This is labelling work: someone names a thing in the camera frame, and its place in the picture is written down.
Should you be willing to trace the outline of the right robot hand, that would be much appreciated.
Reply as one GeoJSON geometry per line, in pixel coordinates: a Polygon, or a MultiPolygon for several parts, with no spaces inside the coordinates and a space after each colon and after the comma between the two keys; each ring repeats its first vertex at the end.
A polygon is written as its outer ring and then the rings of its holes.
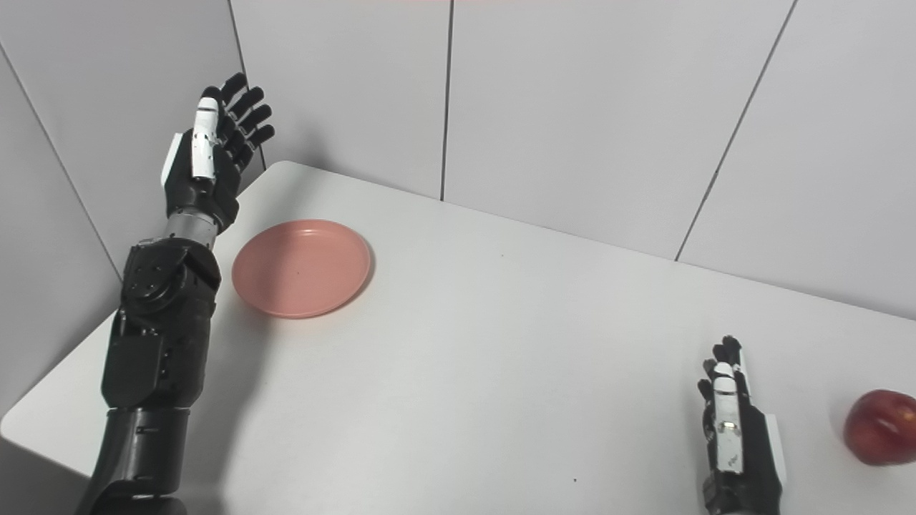
{"type": "Polygon", "coordinates": [[[698,382],[710,472],[701,493],[710,514],[779,514],[785,463],[775,416],[751,398],[743,348],[725,335],[698,382]]]}

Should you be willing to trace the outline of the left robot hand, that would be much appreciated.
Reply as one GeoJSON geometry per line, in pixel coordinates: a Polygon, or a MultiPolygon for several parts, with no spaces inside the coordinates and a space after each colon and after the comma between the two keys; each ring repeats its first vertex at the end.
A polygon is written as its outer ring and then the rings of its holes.
{"type": "Polygon", "coordinates": [[[191,128],[175,134],[161,175],[167,216],[199,212],[218,232],[238,217],[243,172],[256,151],[275,136],[265,92],[236,72],[220,86],[207,87],[191,128]]]}

